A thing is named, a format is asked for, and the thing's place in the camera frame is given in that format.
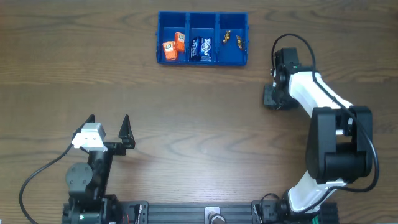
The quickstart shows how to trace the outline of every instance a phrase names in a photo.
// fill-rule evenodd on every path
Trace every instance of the table top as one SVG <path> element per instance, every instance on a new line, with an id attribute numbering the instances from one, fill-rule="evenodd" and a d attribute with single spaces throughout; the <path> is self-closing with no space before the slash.
<path id="1" fill-rule="evenodd" d="M 156 63 L 157 13 L 248 12 L 245 67 Z M 18 203 L 25 179 L 61 154 L 90 115 L 117 141 L 125 114 L 137 141 L 115 157 L 108 193 L 148 202 L 251 202 L 281 195 L 303 176 L 310 119 L 272 111 L 270 51 L 281 34 L 312 45 L 324 81 L 373 112 L 381 176 L 365 194 L 336 192 L 342 223 L 398 222 L 398 3 L 385 1 L 1 1 L 0 219 L 28 223 Z M 298 47 L 286 38 L 277 48 Z M 59 223 L 73 150 L 27 186 L 39 223 Z M 362 187 L 373 175 L 353 184 Z"/>

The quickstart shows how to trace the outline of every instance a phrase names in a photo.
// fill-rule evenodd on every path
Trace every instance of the orange snack packet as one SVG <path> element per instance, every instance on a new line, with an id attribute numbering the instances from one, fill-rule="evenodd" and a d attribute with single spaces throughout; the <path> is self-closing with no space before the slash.
<path id="1" fill-rule="evenodd" d="M 175 48 L 177 48 L 177 50 L 179 52 L 184 52 L 185 51 L 185 34 L 176 32 L 174 34 L 174 39 L 175 39 Z"/>
<path id="2" fill-rule="evenodd" d="M 168 41 L 163 43 L 164 55 L 166 60 L 176 60 L 177 59 L 177 49 L 175 48 L 174 41 Z"/>

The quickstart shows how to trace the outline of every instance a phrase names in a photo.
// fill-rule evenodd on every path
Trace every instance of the blue tray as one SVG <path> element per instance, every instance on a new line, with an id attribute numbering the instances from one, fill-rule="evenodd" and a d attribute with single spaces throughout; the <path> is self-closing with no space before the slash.
<path id="1" fill-rule="evenodd" d="M 227 30 L 231 38 L 222 43 Z M 179 52 L 177 60 L 166 60 L 162 44 L 174 41 L 174 34 L 185 34 L 185 53 Z M 157 25 L 156 59 L 168 65 L 245 65 L 248 60 L 248 14 L 245 12 L 172 12 L 160 11 Z M 243 39 L 243 50 L 236 36 Z M 193 38 L 211 37 L 211 61 L 193 62 L 189 55 Z"/>

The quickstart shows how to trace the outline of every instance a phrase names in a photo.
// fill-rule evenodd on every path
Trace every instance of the white plastic part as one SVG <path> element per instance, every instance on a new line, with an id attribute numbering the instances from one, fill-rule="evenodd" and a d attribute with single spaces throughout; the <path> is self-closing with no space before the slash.
<path id="1" fill-rule="evenodd" d="M 317 78 L 318 83 L 321 84 L 321 86 L 323 86 L 332 96 L 335 96 L 336 99 L 345 107 L 348 108 L 352 106 L 350 102 L 342 99 L 331 88 L 329 88 L 328 85 L 323 82 L 319 73 L 316 73 L 315 77 Z M 310 116 L 312 116 L 312 109 L 314 107 L 327 106 L 332 109 L 340 108 L 340 106 L 332 102 L 332 99 L 329 98 L 329 96 L 327 96 L 313 81 L 312 72 L 298 72 L 291 75 L 289 81 L 289 94 L 303 106 Z"/>
<path id="2" fill-rule="evenodd" d="M 308 171 L 300 179 L 295 187 L 292 187 L 288 192 L 290 209 L 293 212 L 301 212 L 302 210 L 308 208 L 309 206 L 316 203 L 322 198 L 329 187 L 332 186 L 345 186 L 346 183 L 342 179 L 336 181 L 329 181 L 325 184 L 317 184 L 316 180 L 311 178 Z M 320 208 L 320 203 L 314 209 L 307 211 L 306 213 L 317 212 Z"/>
<path id="3" fill-rule="evenodd" d="M 72 144 L 75 149 L 82 147 L 87 151 L 106 152 L 108 148 L 104 146 L 104 137 L 105 134 L 100 123 L 86 123 L 81 129 L 81 133 L 77 133 L 73 138 Z"/>

